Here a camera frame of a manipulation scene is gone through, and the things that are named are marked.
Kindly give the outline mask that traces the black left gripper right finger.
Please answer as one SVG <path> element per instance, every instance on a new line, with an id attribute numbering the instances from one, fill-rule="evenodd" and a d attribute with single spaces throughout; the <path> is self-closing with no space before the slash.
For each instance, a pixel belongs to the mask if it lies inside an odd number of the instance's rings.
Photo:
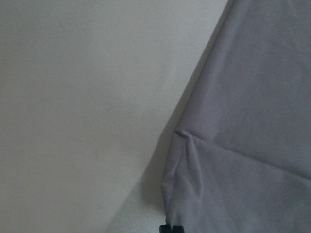
<path id="1" fill-rule="evenodd" d="M 172 233 L 184 233 L 183 226 L 173 226 Z"/>

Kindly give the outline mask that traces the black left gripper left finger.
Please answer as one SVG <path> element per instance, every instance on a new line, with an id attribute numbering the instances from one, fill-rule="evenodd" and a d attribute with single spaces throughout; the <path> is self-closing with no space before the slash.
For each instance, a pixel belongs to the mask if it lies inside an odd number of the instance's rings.
<path id="1" fill-rule="evenodd" d="M 170 225 L 160 225 L 159 227 L 159 232 L 160 233 L 171 233 L 171 227 Z"/>

